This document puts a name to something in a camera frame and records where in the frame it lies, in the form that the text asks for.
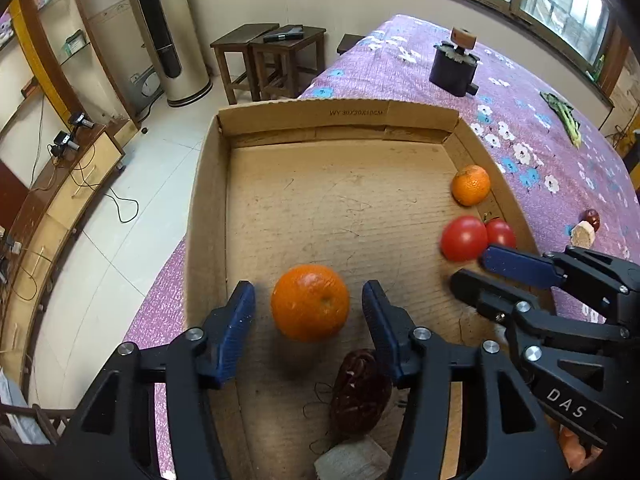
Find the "person's hand holding gripper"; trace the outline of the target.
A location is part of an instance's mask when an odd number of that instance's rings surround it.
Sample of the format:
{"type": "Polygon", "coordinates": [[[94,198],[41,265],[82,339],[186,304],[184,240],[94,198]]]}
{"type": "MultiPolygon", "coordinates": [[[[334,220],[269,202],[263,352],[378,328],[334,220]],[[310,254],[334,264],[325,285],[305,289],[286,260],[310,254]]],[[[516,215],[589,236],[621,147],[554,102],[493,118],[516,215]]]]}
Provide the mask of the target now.
{"type": "Polygon", "coordinates": [[[592,446],[587,450],[580,443],[578,435],[564,426],[560,427],[559,445],[571,472],[577,472],[587,467],[602,453],[602,450],[597,446],[592,446]]]}

